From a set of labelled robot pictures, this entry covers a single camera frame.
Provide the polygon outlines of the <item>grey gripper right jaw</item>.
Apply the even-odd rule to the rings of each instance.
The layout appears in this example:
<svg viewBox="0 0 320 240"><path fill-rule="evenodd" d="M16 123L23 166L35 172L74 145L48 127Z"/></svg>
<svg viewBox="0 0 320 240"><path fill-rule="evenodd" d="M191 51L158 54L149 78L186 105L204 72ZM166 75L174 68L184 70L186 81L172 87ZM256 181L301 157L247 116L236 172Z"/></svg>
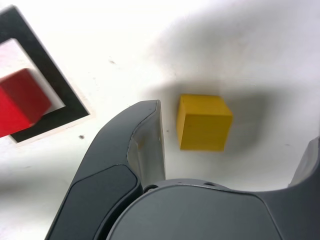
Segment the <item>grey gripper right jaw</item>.
<svg viewBox="0 0 320 240"><path fill-rule="evenodd" d="M238 191L167 184L135 200L109 240L317 240L320 140L311 140L288 187Z"/></svg>

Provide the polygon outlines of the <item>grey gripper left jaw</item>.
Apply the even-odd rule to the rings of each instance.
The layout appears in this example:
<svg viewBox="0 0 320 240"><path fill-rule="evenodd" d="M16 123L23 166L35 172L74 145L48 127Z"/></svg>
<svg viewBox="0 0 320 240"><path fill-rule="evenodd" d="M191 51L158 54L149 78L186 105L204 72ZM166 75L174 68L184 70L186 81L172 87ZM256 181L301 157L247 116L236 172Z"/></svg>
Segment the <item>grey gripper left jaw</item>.
<svg viewBox="0 0 320 240"><path fill-rule="evenodd" d="M140 101L98 132L46 238L104 240L144 188L165 178L161 102Z"/></svg>

